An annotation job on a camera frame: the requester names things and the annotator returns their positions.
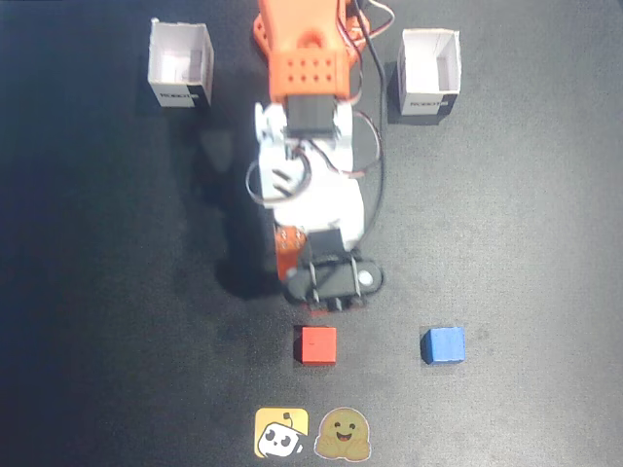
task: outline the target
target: blue cube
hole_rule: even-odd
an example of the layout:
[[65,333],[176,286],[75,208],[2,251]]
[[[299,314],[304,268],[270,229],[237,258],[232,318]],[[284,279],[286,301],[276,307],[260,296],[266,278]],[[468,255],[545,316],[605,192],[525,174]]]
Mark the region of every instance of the blue cube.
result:
[[429,365],[460,363],[465,360],[463,328],[436,328],[423,338],[422,358]]

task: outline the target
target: open box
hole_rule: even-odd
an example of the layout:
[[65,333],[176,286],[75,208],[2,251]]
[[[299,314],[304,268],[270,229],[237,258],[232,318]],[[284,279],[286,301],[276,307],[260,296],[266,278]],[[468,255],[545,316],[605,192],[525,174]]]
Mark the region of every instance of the open box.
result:
[[402,115],[448,115],[460,92],[458,31],[405,29],[398,58]]
[[163,107],[209,105],[214,50],[205,24],[152,19],[147,81]]

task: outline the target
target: orange 3d printed part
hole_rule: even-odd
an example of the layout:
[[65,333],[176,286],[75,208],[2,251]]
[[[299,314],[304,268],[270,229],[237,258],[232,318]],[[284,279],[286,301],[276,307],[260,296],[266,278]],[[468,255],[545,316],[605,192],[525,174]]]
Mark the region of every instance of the orange 3d printed part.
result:
[[259,0],[253,33],[267,56],[271,101],[284,103],[292,94],[350,95],[350,67],[357,61],[356,20],[347,19],[350,0]]

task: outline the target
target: wire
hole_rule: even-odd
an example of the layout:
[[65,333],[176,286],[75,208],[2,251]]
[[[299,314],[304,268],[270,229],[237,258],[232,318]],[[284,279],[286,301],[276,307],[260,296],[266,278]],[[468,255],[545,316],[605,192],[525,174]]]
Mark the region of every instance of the wire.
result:
[[354,41],[348,34],[344,23],[340,19],[339,10],[338,14],[336,15],[336,22],[338,23],[338,28],[340,29],[340,34],[342,34],[342,38],[347,41],[348,44],[354,49],[355,53],[357,54],[357,61],[359,62],[359,89],[354,96],[351,96],[349,99],[346,100],[346,102],[348,102],[349,104],[355,105],[357,102],[359,102],[359,99],[361,99],[361,94],[363,93],[363,56],[361,56],[361,50],[354,43]]
[[294,198],[299,197],[310,186],[310,182],[312,181],[312,165],[310,164],[310,159],[308,158],[307,154],[305,154],[305,151],[303,150],[296,151],[295,154],[297,154],[301,158],[301,161],[303,162],[304,176],[303,176],[303,180],[301,180],[301,183],[297,185],[294,193],[286,197],[262,198],[256,193],[254,193],[253,190],[251,190],[251,174],[255,171],[255,169],[259,166],[260,163],[258,160],[256,160],[250,164],[249,168],[246,169],[246,176],[244,177],[244,186],[246,187],[246,192],[249,193],[249,196],[251,197],[251,199],[253,199],[254,202],[270,209],[275,204],[282,204],[285,202],[289,202],[293,200]]
[[377,54],[377,50],[372,43],[372,38],[370,37],[370,33],[365,27],[365,23],[363,21],[363,15],[361,14],[361,8],[359,7],[359,0],[354,0],[352,2],[354,4],[355,14],[357,16],[357,21],[359,22],[359,27],[361,27],[361,32],[363,33],[363,37],[365,38],[366,44],[370,49],[370,54],[374,60],[374,63],[377,67],[377,72],[379,73],[379,88],[380,88],[380,105],[379,105],[379,168],[381,171],[381,179],[379,181],[379,190],[377,191],[377,199],[374,205],[374,210],[372,211],[372,216],[370,217],[370,221],[368,225],[363,230],[363,235],[357,240],[353,249],[358,249],[359,245],[366,239],[372,228],[377,223],[377,219],[379,218],[379,212],[381,211],[381,205],[383,204],[383,198],[385,195],[385,151],[383,144],[383,133],[384,133],[384,124],[385,124],[385,71],[383,70],[383,64],[379,59],[379,55]]
[[[396,20],[396,14],[385,3],[381,3],[381,2],[378,2],[376,0],[368,0],[368,3],[370,5],[374,5],[375,7],[379,8],[379,9],[381,9],[381,10],[387,12],[387,13],[389,13],[389,19],[384,24],[382,24],[378,28],[370,31],[370,39],[374,39],[376,37],[379,37],[384,32],[386,32],[393,25],[393,22]],[[360,25],[360,27],[353,28],[353,29],[358,30],[358,31],[362,31],[362,27],[363,26]],[[365,37],[364,37],[364,39],[357,39],[354,42],[355,43],[361,43],[361,42],[364,42],[364,41],[365,41]]]
[[365,167],[354,171],[341,170],[331,162],[331,159],[329,159],[327,154],[322,151],[322,149],[320,149],[320,147],[314,141],[309,139],[307,140],[307,142],[320,154],[324,162],[327,164],[327,167],[329,167],[329,170],[340,175],[345,175],[348,178],[361,178],[365,176],[368,173],[368,170],[376,165],[377,162],[379,162],[379,160],[381,159],[381,137],[379,136],[379,132],[377,131],[377,128],[374,126],[374,123],[372,122],[372,119],[370,119],[370,117],[368,117],[366,114],[359,110],[353,110],[352,112],[353,115],[362,119],[370,127],[370,129],[372,129],[372,133],[377,144],[377,150],[374,156],[374,160],[368,163]]

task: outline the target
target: yellow robot emoji sticker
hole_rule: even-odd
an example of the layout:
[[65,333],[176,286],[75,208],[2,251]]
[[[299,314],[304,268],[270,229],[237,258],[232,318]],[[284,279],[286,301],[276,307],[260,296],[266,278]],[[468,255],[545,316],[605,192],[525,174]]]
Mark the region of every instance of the yellow robot emoji sticker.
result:
[[261,458],[300,454],[310,430],[304,409],[264,407],[255,414],[255,455]]
[[361,462],[370,458],[370,425],[355,409],[342,407],[328,413],[320,423],[313,450],[325,459]]

